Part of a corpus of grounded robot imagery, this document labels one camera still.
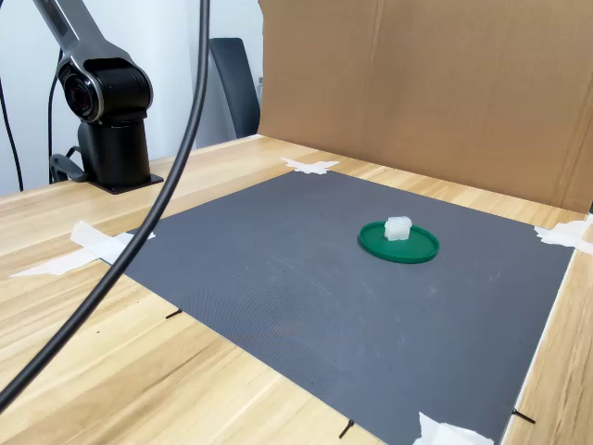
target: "white tape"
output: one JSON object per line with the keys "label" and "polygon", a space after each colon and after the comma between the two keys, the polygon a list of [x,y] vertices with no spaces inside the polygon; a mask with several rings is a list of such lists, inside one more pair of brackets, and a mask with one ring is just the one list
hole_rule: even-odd
{"label": "white tape", "polygon": [[494,440],[486,439],[475,431],[449,424],[439,424],[420,413],[422,436],[412,445],[494,445]]}
{"label": "white tape", "polygon": [[593,255],[593,243],[583,239],[583,235],[591,224],[593,224],[593,215],[589,214],[584,221],[559,222],[551,230],[542,227],[534,227],[534,229],[542,243],[576,248],[581,252]]}
{"label": "white tape", "polygon": [[286,162],[286,167],[292,167],[295,169],[295,172],[303,172],[306,174],[309,173],[317,173],[317,174],[324,174],[327,172],[327,169],[333,167],[335,164],[339,164],[339,160],[331,160],[325,161],[320,160],[319,162],[315,162],[314,164],[303,164],[302,162],[297,162],[292,159],[281,158],[284,162]]}
{"label": "white tape", "polygon": [[[148,239],[154,237],[155,234],[151,233]],[[113,264],[132,238],[133,235],[126,232],[114,237],[107,236],[80,221],[74,225],[70,239],[82,248],[10,276],[62,275],[99,258]]]}
{"label": "white tape", "polygon": [[73,269],[83,267],[83,265],[88,264],[94,260],[96,260],[96,256],[93,253],[85,250],[84,248],[79,248],[78,250],[74,250],[72,253],[54,258],[48,262],[44,262],[43,264],[31,267],[26,271],[15,273],[14,275],[10,276],[13,277],[43,274],[62,275],[63,273]]}

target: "cardboard wall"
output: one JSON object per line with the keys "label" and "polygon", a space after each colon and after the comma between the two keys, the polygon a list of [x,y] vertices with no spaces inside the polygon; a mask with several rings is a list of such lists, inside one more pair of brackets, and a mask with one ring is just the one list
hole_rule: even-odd
{"label": "cardboard wall", "polygon": [[590,0],[259,0],[261,134],[587,211]]}

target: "white wall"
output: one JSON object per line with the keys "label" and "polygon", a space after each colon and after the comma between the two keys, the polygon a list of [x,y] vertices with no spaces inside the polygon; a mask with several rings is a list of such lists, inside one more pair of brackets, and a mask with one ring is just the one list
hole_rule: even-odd
{"label": "white wall", "polygon": [[[176,153],[191,107],[196,76],[197,0],[84,0],[99,29],[146,71],[154,89],[145,120],[151,159]],[[262,17],[257,0],[211,0],[211,37],[241,37],[254,80],[262,75]],[[0,10],[0,76],[20,157],[25,189],[47,182],[47,96],[59,47],[32,0],[6,0]],[[233,137],[216,71],[196,146]],[[77,145],[79,121],[61,86],[54,99],[54,152]],[[0,121],[0,195],[17,192],[14,161]]]}

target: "black cable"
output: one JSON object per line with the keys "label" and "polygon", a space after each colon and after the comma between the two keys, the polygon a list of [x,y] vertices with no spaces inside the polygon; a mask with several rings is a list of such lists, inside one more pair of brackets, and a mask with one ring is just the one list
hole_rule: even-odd
{"label": "black cable", "polygon": [[[64,51],[62,48],[59,48],[59,56],[57,56],[57,64],[62,60],[62,56],[64,56]],[[47,162],[52,157],[52,105],[54,103],[54,91],[56,90],[56,83],[57,83],[57,67],[56,67],[56,74],[54,74],[54,80],[52,81],[52,86],[49,89],[49,99],[47,100]],[[52,183],[52,172],[47,168],[49,172],[49,184]]]}
{"label": "black cable", "polygon": [[2,90],[2,79],[0,79],[0,104],[2,105],[2,115],[4,116],[4,125],[6,126],[6,133],[8,134],[8,141],[10,141],[10,147],[12,148],[12,156],[15,159],[15,167],[17,167],[17,177],[19,178],[19,189],[22,192],[22,174],[20,173],[20,162],[19,154],[17,153],[17,147],[15,146],[15,140],[12,138],[12,131],[10,130],[10,123],[8,123],[8,114],[6,113],[6,103],[4,101],[4,91]]}
{"label": "black cable", "polygon": [[185,128],[183,140],[179,152],[173,161],[169,177],[158,194],[152,209],[146,215],[145,220],[138,229],[130,244],[121,252],[120,257],[113,263],[101,281],[91,291],[89,296],[82,302],[70,318],[59,328],[47,344],[37,353],[35,357],[23,368],[22,371],[3,389],[0,393],[0,413],[26,388],[31,381],[51,362],[54,356],[64,347],[70,338],[76,333],[86,319],[93,313],[95,308],[103,300],[107,292],[115,285],[128,265],[132,262],[146,239],[158,223],[158,219],[169,203],[170,197],[175,191],[177,183],[183,173],[183,168],[192,150],[192,144],[196,138],[197,126],[200,122],[202,108],[204,107],[204,95],[206,92],[206,79],[208,72],[208,20],[209,0],[200,0],[200,33],[198,45],[198,73],[196,79],[196,91],[194,102],[190,112],[189,121]]}

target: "black chair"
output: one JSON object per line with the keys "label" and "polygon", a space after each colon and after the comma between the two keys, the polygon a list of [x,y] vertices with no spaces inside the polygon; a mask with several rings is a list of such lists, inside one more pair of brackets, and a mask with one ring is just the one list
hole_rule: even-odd
{"label": "black chair", "polygon": [[210,52],[221,76],[237,138],[258,132],[259,102],[243,41],[210,39]]}

